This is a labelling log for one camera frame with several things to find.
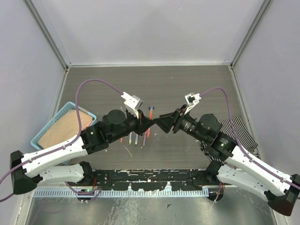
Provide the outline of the pink highlighter pen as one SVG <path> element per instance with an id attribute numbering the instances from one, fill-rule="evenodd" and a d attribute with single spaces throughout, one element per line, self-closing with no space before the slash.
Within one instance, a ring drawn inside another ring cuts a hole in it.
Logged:
<path id="1" fill-rule="evenodd" d="M 145 132 L 143 135 L 143 142 L 142 142 L 143 147 L 146 145 L 146 141 L 147 141 L 147 132 Z"/>

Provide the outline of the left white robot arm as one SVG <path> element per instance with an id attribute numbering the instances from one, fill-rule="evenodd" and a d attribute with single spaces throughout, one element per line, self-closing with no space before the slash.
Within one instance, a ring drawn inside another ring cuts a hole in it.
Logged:
<path id="1" fill-rule="evenodd" d="M 128 111 L 111 110 L 79 136 L 32 153 L 14 151 L 10 154 L 13 194 L 21 195 L 34 190 L 39 182 L 44 181 L 41 172 L 52 166 L 107 149 L 109 144 L 131 132 L 142 135 L 152 125 L 154 121 L 144 116 L 141 110 L 138 110 L 137 116 Z"/>

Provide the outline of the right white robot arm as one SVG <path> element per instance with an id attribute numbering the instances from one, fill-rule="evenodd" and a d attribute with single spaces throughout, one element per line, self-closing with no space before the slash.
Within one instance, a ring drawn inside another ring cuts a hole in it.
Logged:
<path id="1" fill-rule="evenodd" d="M 154 122 L 165 132 L 179 130 L 203 143 L 204 151 L 213 157 L 206 179 L 240 187 L 262 198 L 276 212 L 290 216 L 300 194 L 300 176 L 289 175 L 255 157 L 237 141 L 221 132 L 221 123 L 213 114 L 199 120 L 184 109 L 159 116 Z"/>

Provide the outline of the white marker green end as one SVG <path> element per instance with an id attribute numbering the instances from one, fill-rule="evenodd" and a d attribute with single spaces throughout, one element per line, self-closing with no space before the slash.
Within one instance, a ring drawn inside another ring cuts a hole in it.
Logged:
<path id="1" fill-rule="evenodd" d="M 138 145 L 138 138 L 139 138 L 139 135 L 138 135 L 138 134 L 136 134 L 136 136 L 135 136 L 135 146 L 137 146 L 137 145 Z"/>

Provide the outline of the white marker lime end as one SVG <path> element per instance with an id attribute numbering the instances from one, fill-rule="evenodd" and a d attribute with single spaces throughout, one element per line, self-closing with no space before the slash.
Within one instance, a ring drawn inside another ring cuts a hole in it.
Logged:
<path id="1" fill-rule="evenodd" d="M 129 141 L 128 141 L 129 145 L 132 144 L 132 135 L 133 135 L 133 132 L 130 132 L 130 134 L 129 134 Z"/>

